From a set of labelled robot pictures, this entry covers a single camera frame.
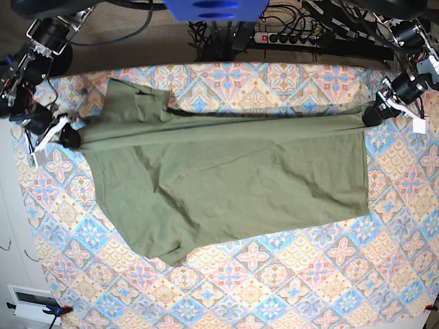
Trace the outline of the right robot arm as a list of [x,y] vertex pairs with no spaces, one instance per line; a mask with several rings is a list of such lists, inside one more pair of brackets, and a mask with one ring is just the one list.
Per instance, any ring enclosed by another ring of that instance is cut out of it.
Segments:
[[78,114],[61,111],[55,101],[41,105],[35,100],[35,92],[39,84],[50,83],[50,77],[69,69],[72,49],[68,42],[94,9],[92,5],[74,14],[36,19],[26,32],[30,42],[1,63],[5,67],[1,76],[1,118],[24,129],[30,167],[46,163],[45,148],[50,143],[74,149],[80,146],[80,135],[71,127]]

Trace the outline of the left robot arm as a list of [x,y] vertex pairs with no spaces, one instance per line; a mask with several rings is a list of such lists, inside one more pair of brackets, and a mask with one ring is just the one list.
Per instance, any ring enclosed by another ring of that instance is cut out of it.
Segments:
[[409,105],[420,101],[428,89],[438,90],[438,42],[417,19],[390,19],[384,25],[398,52],[407,52],[406,65],[393,80],[383,79],[375,102],[364,111],[362,120],[365,126],[374,127],[402,114],[412,119],[413,132],[425,134],[429,118],[423,103],[417,105],[417,111],[410,110]]

